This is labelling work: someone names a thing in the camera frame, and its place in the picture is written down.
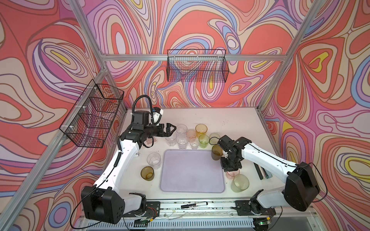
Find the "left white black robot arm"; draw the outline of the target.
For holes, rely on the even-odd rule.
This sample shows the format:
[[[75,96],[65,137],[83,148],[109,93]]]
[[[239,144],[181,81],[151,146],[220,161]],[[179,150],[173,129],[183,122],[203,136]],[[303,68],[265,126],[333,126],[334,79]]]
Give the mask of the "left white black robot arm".
[[[120,196],[119,183],[131,160],[148,138],[170,137],[174,131],[176,131],[176,126],[171,123],[130,124],[118,137],[118,149],[106,170],[93,186],[85,186],[81,192],[85,217],[99,222],[117,224],[128,213],[144,214],[146,196],[141,193]]]

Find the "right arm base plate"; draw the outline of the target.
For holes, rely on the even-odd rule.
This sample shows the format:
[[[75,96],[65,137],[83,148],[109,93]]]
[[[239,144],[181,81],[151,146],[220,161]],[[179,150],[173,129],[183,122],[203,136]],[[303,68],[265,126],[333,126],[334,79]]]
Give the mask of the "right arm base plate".
[[[235,206],[232,209],[236,210],[239,216],[269,216],[273,217],[276,215],[274,208],[263,208],[257,202],[251,202],[250,200],[237,200]]]

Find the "bright green cup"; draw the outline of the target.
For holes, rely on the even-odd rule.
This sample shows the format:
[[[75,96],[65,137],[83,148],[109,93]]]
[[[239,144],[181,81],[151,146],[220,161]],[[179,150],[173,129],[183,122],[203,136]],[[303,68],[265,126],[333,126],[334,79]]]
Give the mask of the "bright green cup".
[[[198,141],[200,148],[205,149],[209,144],[210,138],[208,135],[202,134],[199,136]]]

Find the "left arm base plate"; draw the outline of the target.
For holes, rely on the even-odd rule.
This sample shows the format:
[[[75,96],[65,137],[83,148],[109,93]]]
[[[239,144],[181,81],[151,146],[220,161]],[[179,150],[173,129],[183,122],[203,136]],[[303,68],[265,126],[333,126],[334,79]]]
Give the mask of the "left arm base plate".
[[[147,201],[144,209],[131,211],[123,215],[124,218],[156,218],[160,215],[160,201]]]

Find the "pale green frosted large cup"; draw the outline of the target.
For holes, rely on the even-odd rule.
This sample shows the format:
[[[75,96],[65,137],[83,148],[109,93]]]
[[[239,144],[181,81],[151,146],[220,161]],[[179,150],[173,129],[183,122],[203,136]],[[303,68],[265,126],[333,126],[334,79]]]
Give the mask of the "pale green frosted large cup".
[[[249,179],[245,175],[238,174],[234,177],[231,183],[231,190],[233,192],[242,192],[248,189],[249,186],[250,186]]]

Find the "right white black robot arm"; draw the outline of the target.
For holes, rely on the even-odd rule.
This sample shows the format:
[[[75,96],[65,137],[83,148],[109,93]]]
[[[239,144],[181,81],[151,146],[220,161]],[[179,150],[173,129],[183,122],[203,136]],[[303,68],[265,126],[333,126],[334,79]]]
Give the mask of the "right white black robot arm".
[[[268,208],[287,206],[304,212],[320,193],[311,164],[305,162],[297,164],[280,158],[245,137],[232,140],[224,135],[217,144],[227,154],[221,158],[224,172],[241,169],[241,162],[248,160],[269,171],[284,184],[270,190],[260,189],[250,198],[249,207],[255,215]]]

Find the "pink transparent cup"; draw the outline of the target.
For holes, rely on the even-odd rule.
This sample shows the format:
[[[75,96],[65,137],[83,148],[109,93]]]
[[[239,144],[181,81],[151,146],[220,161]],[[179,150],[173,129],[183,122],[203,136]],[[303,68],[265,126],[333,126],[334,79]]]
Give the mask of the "pink transparent cup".
[[[240,170],[236,170],[236,171],[229,171],[229,172],[226,172],[225,173],[225,176],[228,178],[228,179],[234,179],[237,175],[240,174]]]

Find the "dark olive textured cup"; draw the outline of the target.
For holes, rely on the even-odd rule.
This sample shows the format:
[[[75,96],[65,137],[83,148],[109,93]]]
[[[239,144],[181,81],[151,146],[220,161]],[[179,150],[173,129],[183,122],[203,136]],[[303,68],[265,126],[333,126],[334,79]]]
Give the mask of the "dark olive textured cup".
[[[219,146],[219,145],[214,145],[212,147],[212,159],[217,161],[217,160],[220,160],[221,157],[223,156],[223,149]]]

